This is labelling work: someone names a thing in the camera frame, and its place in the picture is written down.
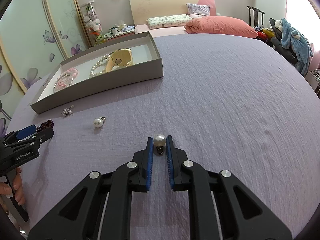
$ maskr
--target patterned pillow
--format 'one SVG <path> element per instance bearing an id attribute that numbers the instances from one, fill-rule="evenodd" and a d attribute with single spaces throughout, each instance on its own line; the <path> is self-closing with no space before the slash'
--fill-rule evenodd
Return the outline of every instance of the patterned pillow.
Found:
<path id="1" fill-rule="evenodd" d="M 186 14 L 180 14 L 149 18 L 147 22 L 149 28 L 152 30 L 165 27 L 184 26 L 189 20 L 192 20 L 192 18 Z"/>
<path id="2" fill-rule="evenodd" d="M 198 5 L 187 3 L 188 14 L 191 18 L 199 18 L 199 16 L 210 16 L 210 5 Z"/>

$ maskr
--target yellow bag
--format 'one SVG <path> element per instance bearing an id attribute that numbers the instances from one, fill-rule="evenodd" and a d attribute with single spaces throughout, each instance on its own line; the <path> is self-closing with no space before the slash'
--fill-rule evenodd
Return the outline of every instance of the yellow bag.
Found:
<path id="1" fill-rule="evenodd" d="M 275 32 L 273 30 L 263 29 L 262 31 L 267 35 L 269 40 L 271 40 L 272 37 L 275 37 Z"/>

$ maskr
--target sliding wardrobe door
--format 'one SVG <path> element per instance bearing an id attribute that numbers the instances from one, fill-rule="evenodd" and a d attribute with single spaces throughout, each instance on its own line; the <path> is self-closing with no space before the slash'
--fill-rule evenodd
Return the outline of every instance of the sliding wardrobe door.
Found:
<path id="1" fill-rule="evenodd" d="M 26 89 L 64 60 L 42 0 L 12 0 L 0 20 L 0 41 L 8 67 Z"/>
<path id="2" fill-rule="evenodd" d="M 86 50 L 88 42 L 74 0 L 44 0 L 44 4 L 67 57 Z"/>
<path id="3" fill-rule="evenodd" d="M 13 113 L 24 92 L 13 78 L 2 53 L 0 53 L 0 137 L 6 134 Z"/>

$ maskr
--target blue towel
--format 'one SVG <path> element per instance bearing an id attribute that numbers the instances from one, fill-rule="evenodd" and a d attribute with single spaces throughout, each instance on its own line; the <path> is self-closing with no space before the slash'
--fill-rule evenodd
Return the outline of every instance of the blue towel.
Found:
<path id="1" fill-rule="evenodd" d="M 281 21 L 283 27 L 281 39 L 282 47 L 284 49 L 289 49 L 291 46 L 298 59 L 298 63 L 294 67 L 304 76 L 308 72 L 310 57 L 313 57 L 310 44 L 301 33 L 287 22 L 286 19 L 282 18 Z M 300 40 L 294 38 L 296 35 L 300 35 Z"/>

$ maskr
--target purple bedsheet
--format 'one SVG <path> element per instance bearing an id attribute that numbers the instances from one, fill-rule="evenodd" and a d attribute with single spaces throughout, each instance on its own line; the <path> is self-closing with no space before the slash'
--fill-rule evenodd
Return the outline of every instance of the purple bedsheet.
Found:
<path id="1" fill-rule="evenodd" d="M 211 171 L 229 169 L 296 236 L 320 202 L 320 101 L 303 77 L 261 41 L 220 34 L 155 38 L 164 77 L 88 96 L 40 115 L 15 111 L 8 131 L 54 121 L 55 135 L 23 165 L 30 225 L 90 171 L 114 171 L 149 136 Z M 61 111 L 73 104 L 74 114 Z M 101 131 L 96 117 L 106 116 Z M 188 195 L 170 190 L 166 158 L 154 157 L 151 189 L 132 198 L 131 239 L 189 238 Z"/>

